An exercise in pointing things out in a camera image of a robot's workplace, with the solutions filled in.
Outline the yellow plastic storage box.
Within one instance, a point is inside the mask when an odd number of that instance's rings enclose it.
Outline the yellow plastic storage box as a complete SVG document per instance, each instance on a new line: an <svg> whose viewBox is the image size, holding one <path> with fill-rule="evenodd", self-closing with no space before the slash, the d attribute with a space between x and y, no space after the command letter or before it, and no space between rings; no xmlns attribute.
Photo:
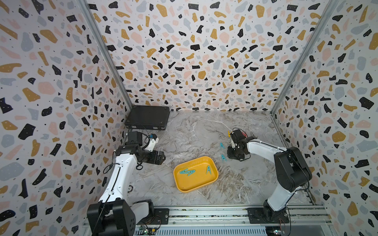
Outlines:
<svg viewBox="0 0 378 236"><path fill-rule="evenodd" d="M206 174L207 166L211 167L211 175ZM179 174L184 169L196 170L196 172L190 176ZM173 176L177 189L183 193L188 193L214 183L219 177L219 172L213 159L203 156L177 165L173 171Z"/></svg>

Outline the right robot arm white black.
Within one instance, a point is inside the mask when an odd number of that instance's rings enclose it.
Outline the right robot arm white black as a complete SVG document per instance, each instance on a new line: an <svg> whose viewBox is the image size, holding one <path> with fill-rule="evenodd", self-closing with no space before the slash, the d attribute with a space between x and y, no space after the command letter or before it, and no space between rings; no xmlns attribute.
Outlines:
<svg viewBox="0 0 378 236"><path fill-rule="evenodd" d="M296 147L282 148L268 144L246 132L236 129L229 134L231 145L227 148L229 159L245 161L246 155L258 155L275 164L278 185L263 204L263 216L272 221L284 213L295 192L309 184L312 173L301 151Z"/></svg>

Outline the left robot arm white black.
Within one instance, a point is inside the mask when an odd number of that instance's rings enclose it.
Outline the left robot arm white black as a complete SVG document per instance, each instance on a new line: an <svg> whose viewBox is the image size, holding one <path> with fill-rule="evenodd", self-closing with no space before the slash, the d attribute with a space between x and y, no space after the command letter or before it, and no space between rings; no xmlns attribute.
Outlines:
<svg viewBox="0 0 378 236"><path fill-rule="evenodd" d="M151 200L127 203L132 174L141 170L144 163L161 165L164 152L154 149L156 134L139 131L128 133L127 141L114 152L114 161L104 172L112 171L110 181L99 202L89 205L87 219L93 236L132 236L136 225L147 225L156 218Z"/></svg>

